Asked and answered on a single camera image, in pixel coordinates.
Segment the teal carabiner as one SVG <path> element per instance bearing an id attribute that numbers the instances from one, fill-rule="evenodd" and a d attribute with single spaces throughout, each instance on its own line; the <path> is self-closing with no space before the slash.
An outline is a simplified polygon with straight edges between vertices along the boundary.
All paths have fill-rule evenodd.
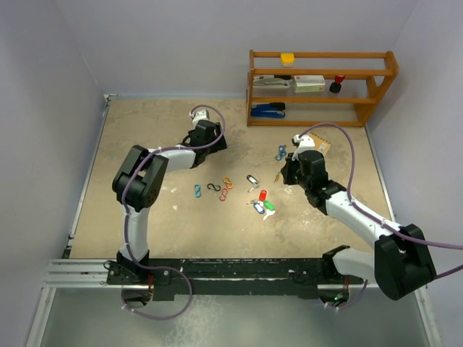
<path id="1" fill-rule="evenodd" d="M 202 193 L 201 193 L 201 186 L 200 186 L 199 184 L 196 184 L 196 185 L 194 186 L 194 196 L 195 196 L 196 198 L 199 198 L 199 197 L 202 196 Z"/>

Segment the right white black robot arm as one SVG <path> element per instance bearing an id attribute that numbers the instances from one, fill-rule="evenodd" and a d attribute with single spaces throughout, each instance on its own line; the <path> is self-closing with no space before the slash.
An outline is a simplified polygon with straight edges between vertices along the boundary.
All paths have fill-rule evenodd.
<path id="1" fill-rule="evenodd" d="M 347 189 L 328 177 L 325 159 L 316 150 L 290 153 L 281 169 L 286 185 L 304 190 L 309 204 L 354 231 L 372 247 L 361 252 L 339 248 L 322 264 L 322 275 L 338 283 L 353 275 L 376 283 L 397 301 L 437 278 L 422 230 L 415 224 L 402 226 L 383 218 L 354 199 Z"/>

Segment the black carabiner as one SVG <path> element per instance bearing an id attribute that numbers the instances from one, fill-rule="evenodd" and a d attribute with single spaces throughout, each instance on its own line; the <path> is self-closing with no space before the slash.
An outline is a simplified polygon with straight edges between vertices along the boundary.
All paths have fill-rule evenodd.
<path id="1" fill-rule="evenodd" d="M 209 190 L 213 190 L 215 192 L 220 192 L 221 191 L 221 186 L 220 185 L 217 185 L 217 184 L 212 184 L 212 183 L 209 183 L 207 184 L 207 188 Z"/>

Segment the red carabiner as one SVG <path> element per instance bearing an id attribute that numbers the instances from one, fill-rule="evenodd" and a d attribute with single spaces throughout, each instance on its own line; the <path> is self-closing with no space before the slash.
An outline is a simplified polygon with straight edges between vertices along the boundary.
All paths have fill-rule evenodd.
<path id="1" fill-rule="evenodd" d="M 224 202 L 226 200 L 226 197 L 227 197 L 227 194 L 228 194 L 228 191 L 229 189 L 227 187 L 224 187 L 222 190 L 221 190 L 221 194 L 219 196 L 219 200 Z"/>

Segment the orange carabiner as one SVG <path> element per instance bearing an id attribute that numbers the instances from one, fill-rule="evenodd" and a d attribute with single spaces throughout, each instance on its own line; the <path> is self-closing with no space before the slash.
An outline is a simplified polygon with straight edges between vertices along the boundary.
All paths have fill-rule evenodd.
<path id="1" fill-rule="evenodd" d="M 230 181 L 229 177 L 227 177 L 227 176 L 225 176 L 225 177 L 223 178 L 223 183 L 224 183 L 224 187 L 225 187 L 226 189 L 232 189 L 233 186 L 234 186 L 234 185 L 232 184 L 232 182 Z"/>

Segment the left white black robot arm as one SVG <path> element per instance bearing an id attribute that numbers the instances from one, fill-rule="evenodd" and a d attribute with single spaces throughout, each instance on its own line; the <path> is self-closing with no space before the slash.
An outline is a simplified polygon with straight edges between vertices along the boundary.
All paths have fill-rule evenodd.
<path id="1" fill-rule="evenodd" d="M 200 120 L 178 145 L 156 150 L 135 145 L 129 150 L 112 190 L 123 210 L 122 245 L 116 261 L 124 266 L 124 276 L 132 283 L 142 283 L 148 277 L 148 216 L 165 175 L 196 168 L 208 155 L 225 149 L 221 124 Z"/>

